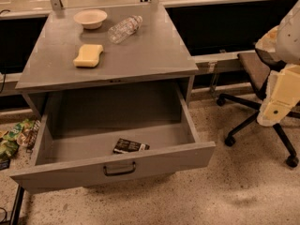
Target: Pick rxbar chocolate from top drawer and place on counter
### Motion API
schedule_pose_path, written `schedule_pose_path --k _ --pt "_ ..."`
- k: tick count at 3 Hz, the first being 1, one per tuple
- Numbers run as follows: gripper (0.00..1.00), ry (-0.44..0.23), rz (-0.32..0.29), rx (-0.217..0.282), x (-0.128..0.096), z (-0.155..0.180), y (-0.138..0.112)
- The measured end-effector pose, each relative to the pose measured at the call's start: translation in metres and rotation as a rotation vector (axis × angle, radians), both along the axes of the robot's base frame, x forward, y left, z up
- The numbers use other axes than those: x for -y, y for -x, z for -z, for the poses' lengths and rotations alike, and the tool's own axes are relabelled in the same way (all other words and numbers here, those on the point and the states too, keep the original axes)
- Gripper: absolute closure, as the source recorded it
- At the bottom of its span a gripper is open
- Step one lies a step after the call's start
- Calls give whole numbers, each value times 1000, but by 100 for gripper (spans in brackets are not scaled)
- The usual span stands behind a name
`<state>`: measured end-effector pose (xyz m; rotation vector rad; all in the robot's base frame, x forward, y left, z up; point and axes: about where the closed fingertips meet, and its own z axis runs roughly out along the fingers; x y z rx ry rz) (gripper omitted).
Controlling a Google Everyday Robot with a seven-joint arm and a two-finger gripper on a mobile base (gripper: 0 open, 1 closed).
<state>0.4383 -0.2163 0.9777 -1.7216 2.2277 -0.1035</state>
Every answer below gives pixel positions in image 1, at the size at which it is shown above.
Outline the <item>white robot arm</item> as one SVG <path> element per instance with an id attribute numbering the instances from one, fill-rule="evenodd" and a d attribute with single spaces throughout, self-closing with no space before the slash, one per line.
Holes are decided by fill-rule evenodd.
<path id="1" fill-rule="evenodd" d="M 280 24 L 269 30 L 255 45 L 262 60 L 284 62 L 283 68 L 271 69 L 266 98 L 257 117 L 260 125 L 279 123 L 300 101 L 300 1 L 297 1 Z"/>

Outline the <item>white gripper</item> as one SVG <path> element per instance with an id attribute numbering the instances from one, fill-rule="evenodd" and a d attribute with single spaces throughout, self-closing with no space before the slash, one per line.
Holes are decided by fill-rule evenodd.
<path id="1" fill-rule="evenodd" d="M 300 66 L 288 64 L 280 72 L 272 70 L 257 122 L 264 127 L 278 124 L 299 101 Z"/>

